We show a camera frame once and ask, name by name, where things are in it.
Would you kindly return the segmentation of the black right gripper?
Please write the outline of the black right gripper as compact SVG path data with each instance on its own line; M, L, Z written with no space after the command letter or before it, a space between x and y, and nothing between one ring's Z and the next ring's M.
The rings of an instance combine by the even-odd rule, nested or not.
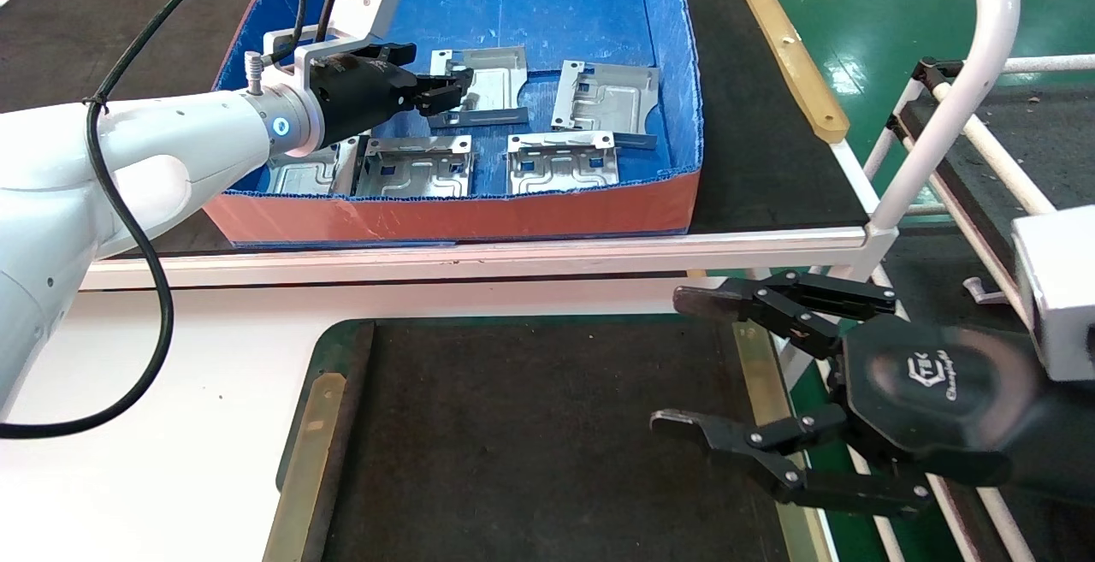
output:
M817 511L912 518L933 504L917 471L860 475L791 460L845 434L869 459L967 488L1091 504L1092 385L1053 382L1024 334L909 322L891 316L897 301L889 288L799 272L676 288L680 314L754 322L817 360L840 354L838 397L849 415L825 405L750 426L665 409L653 411L652 433L696 444L711 464L744 470L779 504ZM842 340L829 316L864 323Z

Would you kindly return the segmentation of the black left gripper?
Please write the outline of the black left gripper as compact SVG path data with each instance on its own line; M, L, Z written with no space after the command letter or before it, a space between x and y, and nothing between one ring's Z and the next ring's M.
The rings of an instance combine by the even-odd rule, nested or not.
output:
M310 67L310 90L323 118L320 146L371 130L408 110L411 98L422 116L458 108L471 85L471 72L414 74L415 43L368 44L355 54L335 54Z

